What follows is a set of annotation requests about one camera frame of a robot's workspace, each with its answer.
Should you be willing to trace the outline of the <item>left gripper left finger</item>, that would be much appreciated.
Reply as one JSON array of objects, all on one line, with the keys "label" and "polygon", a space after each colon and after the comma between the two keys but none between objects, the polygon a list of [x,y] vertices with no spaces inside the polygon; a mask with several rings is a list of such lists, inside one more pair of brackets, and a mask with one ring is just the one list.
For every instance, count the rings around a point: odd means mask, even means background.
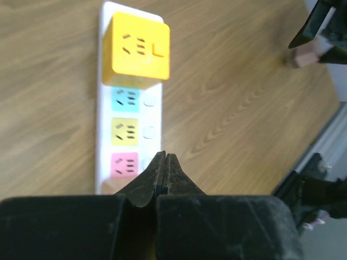
[{"label": "left gripper left finger", "polygon": [[147,168],[115,195],[124,195],[135,207],[146,207],[161,194],[166,194],[166,151],[157,152]]}]

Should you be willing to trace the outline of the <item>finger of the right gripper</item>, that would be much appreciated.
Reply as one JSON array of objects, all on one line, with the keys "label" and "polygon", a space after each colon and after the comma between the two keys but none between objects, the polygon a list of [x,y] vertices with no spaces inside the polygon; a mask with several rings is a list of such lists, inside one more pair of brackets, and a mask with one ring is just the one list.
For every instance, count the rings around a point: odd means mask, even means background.
[{"label": "finger of the right gripper", "polygon": [[293,49],[312,41],[332,7],[336,7],[335,0],[317,0],[303,27],[288,45],[288,49]]},{"label": "finger of the right gripper", "polygon": [[318,62],[347,65],[346,47],[333,46],[320,55]]}]

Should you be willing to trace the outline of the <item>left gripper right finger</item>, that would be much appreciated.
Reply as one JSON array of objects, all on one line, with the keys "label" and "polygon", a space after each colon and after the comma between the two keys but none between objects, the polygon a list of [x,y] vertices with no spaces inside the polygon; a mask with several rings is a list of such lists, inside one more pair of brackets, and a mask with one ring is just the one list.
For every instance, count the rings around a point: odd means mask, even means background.
[{"label": "left gripper right finger", "polygon": [[205,193],[184,173],[175,154],[165,159],[162,194],[168,195],[205,195]]}]

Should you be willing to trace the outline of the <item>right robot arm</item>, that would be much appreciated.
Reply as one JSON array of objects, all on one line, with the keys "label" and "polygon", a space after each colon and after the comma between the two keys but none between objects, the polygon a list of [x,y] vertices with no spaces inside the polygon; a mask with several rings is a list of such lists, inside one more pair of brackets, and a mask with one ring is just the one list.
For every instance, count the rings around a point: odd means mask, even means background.
[{"label": "right robot arm", "polygon": [[[346,1],[317,1],[303,27],[288,46],[287,63],[346,64]],[[346,218],[346,179],[327,181],[321,154],[315,153],[300,171],[292,171],[273,195],[291,210],[296,228],[322,222],[320,212]]]}]

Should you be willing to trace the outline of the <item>white power strip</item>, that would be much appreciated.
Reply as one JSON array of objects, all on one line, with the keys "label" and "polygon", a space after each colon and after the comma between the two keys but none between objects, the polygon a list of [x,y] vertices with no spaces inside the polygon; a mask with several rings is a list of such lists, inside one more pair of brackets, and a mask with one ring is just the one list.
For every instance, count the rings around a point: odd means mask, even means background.
[{"label": "white power strip", "polygon": [[95,193],[106,194],[107,180],[121,182],[141,174],[161,150],[162,84],[147,90],[102,84],[102,38],[117,11],[163,19],[111,1],[102,4],[99,16],[98,86],[95,146]]}]

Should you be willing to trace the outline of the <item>pink plug adapter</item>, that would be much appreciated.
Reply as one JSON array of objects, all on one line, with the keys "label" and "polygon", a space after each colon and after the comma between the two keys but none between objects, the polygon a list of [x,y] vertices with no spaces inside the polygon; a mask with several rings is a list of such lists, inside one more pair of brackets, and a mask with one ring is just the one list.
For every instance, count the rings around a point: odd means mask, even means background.
[{"label": "pink plug adapter", "polygon": [[305,43],[293,50],[293,64],[296,68],[308,66],[319,61],[319,51],[315,41]]}]

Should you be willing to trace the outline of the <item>yellow cube socket adapter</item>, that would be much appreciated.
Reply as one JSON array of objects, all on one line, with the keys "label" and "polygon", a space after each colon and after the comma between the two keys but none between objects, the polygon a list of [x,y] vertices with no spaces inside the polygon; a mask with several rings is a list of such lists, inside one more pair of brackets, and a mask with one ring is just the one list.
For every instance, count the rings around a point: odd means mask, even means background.
[{"label": "yellow cube socket adapter", "polygon": [[115,12],[102,39],[102,76],[106,86],[148,89],[170,77],[170,28],[167,24]]}]

